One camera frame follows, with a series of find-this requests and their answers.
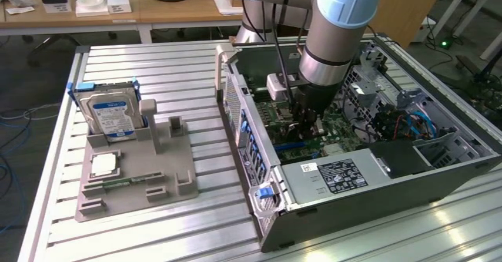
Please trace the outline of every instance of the motherboard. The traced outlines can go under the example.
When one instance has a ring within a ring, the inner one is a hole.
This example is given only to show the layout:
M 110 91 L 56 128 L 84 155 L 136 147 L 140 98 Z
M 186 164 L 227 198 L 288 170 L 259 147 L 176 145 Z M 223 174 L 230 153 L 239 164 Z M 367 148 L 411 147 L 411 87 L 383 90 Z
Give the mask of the motherboard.
M 259 102 L 256 108 L 283 164 L 351 152 L 363 144 L 335 103 L 324 112 L 322 136 L 306 140 L 290 137 L 290 135 L 296 136 L 294 133 L 296 122 L 287 102 Z

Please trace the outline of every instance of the metal slotted table surface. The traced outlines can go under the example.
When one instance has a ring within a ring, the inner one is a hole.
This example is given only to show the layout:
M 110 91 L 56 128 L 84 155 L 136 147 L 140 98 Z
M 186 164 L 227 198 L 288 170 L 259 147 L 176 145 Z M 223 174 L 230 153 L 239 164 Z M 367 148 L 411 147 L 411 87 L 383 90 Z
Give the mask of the metal slotted table surface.
M 19 261 L 501 261 L 499 168 L 429 206 L 282 251 L 259 252 L 214 97 L 215 47 L 226 42 L 98 46 L 75 55 L 71 82 L 119 82 L 135 76 L 142 97 L 156 99 L 156 121 L 183 116 L 200 195 L 77 223 L 87 124 L 64 95 Z

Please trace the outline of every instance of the red cable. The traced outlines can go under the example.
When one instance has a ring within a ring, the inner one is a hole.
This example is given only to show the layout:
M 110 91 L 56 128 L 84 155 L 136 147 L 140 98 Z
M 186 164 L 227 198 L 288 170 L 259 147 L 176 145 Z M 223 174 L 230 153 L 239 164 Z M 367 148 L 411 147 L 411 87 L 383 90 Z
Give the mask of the red cable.
M 399 121 L 401 121 L 402 117 L 403 117 L 403 115 L 399 115 L 398 120 L 395 121 L 395 129 L 394 129 L 394 138 L 393 138 L 393 140 L 395 140 L 395 137 L 398 135 Z

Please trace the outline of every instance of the power supply label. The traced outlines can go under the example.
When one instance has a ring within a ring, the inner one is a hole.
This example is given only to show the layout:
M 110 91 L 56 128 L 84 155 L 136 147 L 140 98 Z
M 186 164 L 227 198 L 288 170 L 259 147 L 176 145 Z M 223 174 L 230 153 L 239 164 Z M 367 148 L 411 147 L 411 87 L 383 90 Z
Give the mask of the power supply label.
M 92 105 L 103 133 L 110 137 L 128 136 L 134 133 L 131 117 L 126 114 L 127 102 L 106 102 Z
M 335 194 L 369 185 L 353 159 L 318 165 L 318 169 L 330 191 Z

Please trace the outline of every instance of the wooden desk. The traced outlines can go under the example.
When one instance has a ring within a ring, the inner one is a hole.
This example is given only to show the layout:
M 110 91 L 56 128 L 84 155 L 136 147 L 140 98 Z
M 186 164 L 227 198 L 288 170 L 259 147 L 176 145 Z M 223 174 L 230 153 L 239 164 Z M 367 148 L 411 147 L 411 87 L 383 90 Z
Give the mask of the wooden desk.
M 212 0 L 186 0 L 171 3 L 140 0 L 140 5 L 142 23 L 239 21 L 243 18 L 240 15 L 223 16 Z
M 75 1 L 71 0 L 71 12 L 63 12 L 56 14 L 45 13 L 41 0 L 35 0 L 35 11 L 24 14 L 5 14 L 5 23 L 1 27 L 8 28 L 31 28 L 31 27 L 65 27 L 65 26 L 85 26 L 85 25 L 114 25 L 136 23 L 140 20 L 140 2 L 139 0 L 131 0 L 132 12 L 126 14 L 112 14 L 104 16 L 77 17 L 75 15 Z M 5 2 L 5 8 L 13 8 L 8 2 Z
M 47 14 L 41 1 L 36 1 L 33 12 L 5 15 L 4 21 L 0 18 L 0 36 L 138 30 L 142 43 L 151 43 L 152 29 L 238 26 L 242 18 L 220 15 L 212 0 L 186 0 L 176 3 L 131 0 L 132 13 L 84 18 L 77 18 L 75 12 Z M 371 26 L 406 47 L 434 3 L 435 0 L 381 0 Z
M 0 4 L 0 36 L 136 30 L 142 43 L 151 43 L 152 29 L 238 26 L 242 18 L 220 15 L 212 0 L 179 3 L 131 0 L 132 12 L 89 17 L 76 17 L 75 11 L 48 14 L 41 0 L 35 2 L 35 11 L 16 15 L 5 12 L 5 8 L 13 7 L 8 2 Z M 75 10 L 75 0 L 71 0 L 71 8 Z

